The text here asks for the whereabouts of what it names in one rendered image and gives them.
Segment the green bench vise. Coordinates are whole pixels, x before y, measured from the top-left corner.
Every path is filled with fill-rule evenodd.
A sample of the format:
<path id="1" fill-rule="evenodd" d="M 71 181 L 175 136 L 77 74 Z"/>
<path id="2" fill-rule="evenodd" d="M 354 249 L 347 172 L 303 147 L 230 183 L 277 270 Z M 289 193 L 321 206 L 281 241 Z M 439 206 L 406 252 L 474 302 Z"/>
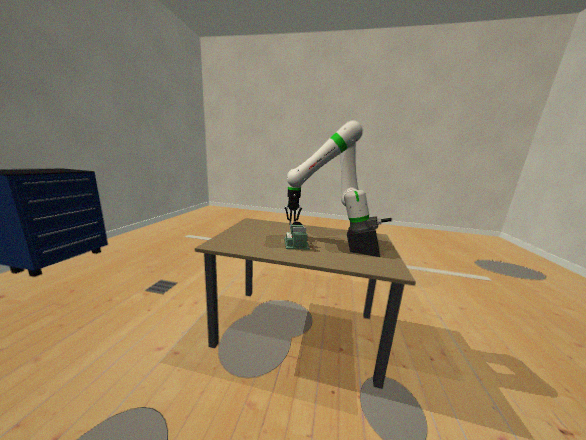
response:
<path id="1" fill-rule="evenodd" d="M 286 237 L 284 237 L 286 249 L 310 249 L 307 236 L 306 227 L 302 223 L 292 223 L 291 232 L 286 232 Z"/>

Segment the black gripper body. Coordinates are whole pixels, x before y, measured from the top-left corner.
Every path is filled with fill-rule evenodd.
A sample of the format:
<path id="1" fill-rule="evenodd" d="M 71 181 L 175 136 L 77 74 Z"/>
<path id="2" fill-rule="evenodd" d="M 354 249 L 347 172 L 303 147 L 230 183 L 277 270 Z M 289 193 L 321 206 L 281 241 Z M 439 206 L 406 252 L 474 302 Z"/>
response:
<path id="1" fill-rule="evenodd" d="M 297 204 L 291 204 L 291 203 L 297 203 Z M 288 199 L 288 208 L 291 210 L 291 206 L 293 206 L 292 211 L 294 211 L 294 207 L 296 207 L 296 210 L 299 208 L 299 198 L 298 199 Z"/>

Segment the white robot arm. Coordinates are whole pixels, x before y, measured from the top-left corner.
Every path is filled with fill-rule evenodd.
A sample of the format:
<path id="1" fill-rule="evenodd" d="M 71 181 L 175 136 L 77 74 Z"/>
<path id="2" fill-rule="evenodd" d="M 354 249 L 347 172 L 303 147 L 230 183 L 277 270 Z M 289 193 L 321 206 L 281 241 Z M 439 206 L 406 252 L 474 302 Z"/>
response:
<path id="1" fill-rule="evenodd" d="M 363 128 L 359 122 L 347 122 L 315 154 L 287 174 L 287 197 L 298 199 L 301 197 L 301 185 L 323 165 L 340 154 L 342 173 L 341 202 L 347 209 L 350 232 L 377 229 L 382 222 L 392 221 L 392 218 L 369 217 L 366 193 L 358 189 L 356 142 L 361 138 L 362 133 Z M 345 194 L 346 196 L 344 196 Z"/>

